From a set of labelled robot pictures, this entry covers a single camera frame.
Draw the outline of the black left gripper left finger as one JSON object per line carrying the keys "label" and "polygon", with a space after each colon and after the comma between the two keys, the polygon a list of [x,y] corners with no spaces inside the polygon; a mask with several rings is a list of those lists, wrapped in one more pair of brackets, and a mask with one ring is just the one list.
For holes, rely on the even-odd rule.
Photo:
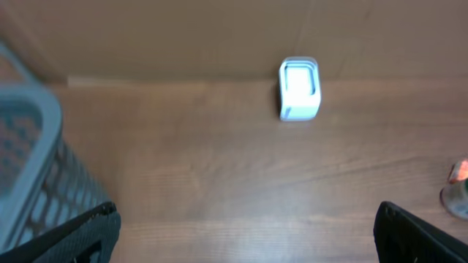
{"label": "black left gripper left finger", "polygon": [[108,263],[118,241],[121,216],[105,202],[1,254],[1,262]]}

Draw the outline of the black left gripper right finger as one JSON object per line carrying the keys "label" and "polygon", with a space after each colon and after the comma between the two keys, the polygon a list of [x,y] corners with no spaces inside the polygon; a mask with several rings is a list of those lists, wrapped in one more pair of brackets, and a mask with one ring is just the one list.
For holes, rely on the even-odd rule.
{"label": "black left gripper right finger", "polygon": [[467,244],[384,201],[374,220],[380,263],[467,263]]}

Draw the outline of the green lid jar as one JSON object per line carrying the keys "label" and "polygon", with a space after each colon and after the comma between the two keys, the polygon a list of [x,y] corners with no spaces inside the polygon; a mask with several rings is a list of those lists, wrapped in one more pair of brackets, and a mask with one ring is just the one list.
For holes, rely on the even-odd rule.
{"label": "green lid jar", "polygon": [[467,220],[467,180],[446,185],[441,190],[440,199],[450,214]]}

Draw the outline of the orange tissue pack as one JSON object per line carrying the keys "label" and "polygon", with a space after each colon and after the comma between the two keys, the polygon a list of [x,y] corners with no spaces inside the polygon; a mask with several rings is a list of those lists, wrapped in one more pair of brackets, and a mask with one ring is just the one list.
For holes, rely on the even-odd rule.
{"label": "orange tissue pack", "polygon": [[457,161],[453,165],[452,170],[450,171],[450,174],[448,176],[449,184],[454,184],[454,183],[466,180],[468,178],[467,172],[468,172],[467,159],[462,159],[460,161]]}

